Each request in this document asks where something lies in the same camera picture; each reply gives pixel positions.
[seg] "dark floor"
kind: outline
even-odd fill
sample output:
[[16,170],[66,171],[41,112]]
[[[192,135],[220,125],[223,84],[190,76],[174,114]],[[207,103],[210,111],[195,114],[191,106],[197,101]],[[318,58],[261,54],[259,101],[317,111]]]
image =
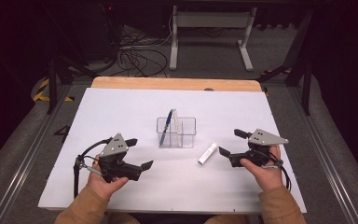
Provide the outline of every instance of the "dark floor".
[[[255,70],[246,72],[236,47],[240,31],[224,31],[216,38],[189,32],[180,38],[176,71],[165,69],[166,75],[153,77],[254,79],[262,71],[282,64],[295,34],[292,27],[254,29],[248,51]],[[169,59],[169,43],[150,48]],[[145,55],[164,61],[151,52]],[[94,63],[91,68],[99,66]],[[144,71],[153,73],[156,69],[158,65],[149,64]],[[115,64],[101,75],[117,71]],[[139,73],[119,75],[132,77]],[[325,107],[317,80],[312,80],[308,117],[299,106],[301,85],[287,88],[282,82],[285,77],[279,75],[262,85],[268,88],[268,101],[281,135],[291,140],[285,148],[308,210],[305,218],[309,224],[358,223],[358,164]],[[72,86],[60,86],[60,99],[72,96],[75,100],[60,103],[51,115],[46,114],[48,102],[36,102],[7,140],[0,151],[0,223],[54,222],[59,212],[40,209],[37,204],[62,147],[62,136],[55,133],[71,125],[91,81],[90,77],[75,76]]]

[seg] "person's hand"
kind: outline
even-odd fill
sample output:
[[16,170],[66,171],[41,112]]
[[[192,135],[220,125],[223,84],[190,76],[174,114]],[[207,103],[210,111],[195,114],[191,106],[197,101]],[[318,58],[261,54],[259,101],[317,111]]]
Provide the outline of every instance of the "person's hand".
[[[279,146],[271,146],[269,152],[274,154],[278,160],[281,159]],[[281,169],[263,169],[246,159],[242,159],[241,164],[255,176],[255,180],[262,190],[274,189],[283,185]],[[273,165],[273,161],[269,161],[266,165]]]
[[[100,166],[98,165],[98,159],[100,155],[96,156],[96,161],[92,164],[92,168],[101,171]],[[96,175],[93,172],[89,172],[89,185],[92,190],[94,190],[101,198],[110,200],[112,194],[119,189],[121,189],[129,179],[127,177],[114,178],[111,183],[106,183],[100,175]]]

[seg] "pen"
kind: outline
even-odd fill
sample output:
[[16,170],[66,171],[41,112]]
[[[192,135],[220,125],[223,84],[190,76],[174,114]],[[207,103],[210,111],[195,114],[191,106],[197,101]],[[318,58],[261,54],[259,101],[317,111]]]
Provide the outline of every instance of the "pen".
[[159,140],[159,145],[160,145],[160,146],[161,146],[162,143],[164,142],[165,133],[167,132],[168,126],[170,125],[170,122],[171,122],[172,112],[173,112],[173,109],[172,109],[172,110],[170,111],[170,113],[168,114],[167,121],[165,121],[164,131],[162,132],[161,139]]

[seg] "transparent box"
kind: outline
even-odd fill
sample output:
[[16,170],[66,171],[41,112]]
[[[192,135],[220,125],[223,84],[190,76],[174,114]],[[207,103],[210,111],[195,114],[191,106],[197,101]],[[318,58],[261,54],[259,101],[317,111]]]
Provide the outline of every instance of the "transparent box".
[[173,118],[164,134],[167,118],[157,118],[157,134],[159,147],[194,147],[196,137],[196,119],[178,118],[177,127]]

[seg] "tan sleeve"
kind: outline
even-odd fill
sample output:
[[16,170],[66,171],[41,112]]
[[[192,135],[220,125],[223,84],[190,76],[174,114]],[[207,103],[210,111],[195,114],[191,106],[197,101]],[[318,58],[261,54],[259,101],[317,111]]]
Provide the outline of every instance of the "tan sleeve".
[[101,198],[89,186],[86,186],[71,205],[57,216],[55,223],[99,224],[103,220],[103,214],[108,203],[109,201]]
[[284,186],[258,195],[265,224],[306,223],[292,194]]

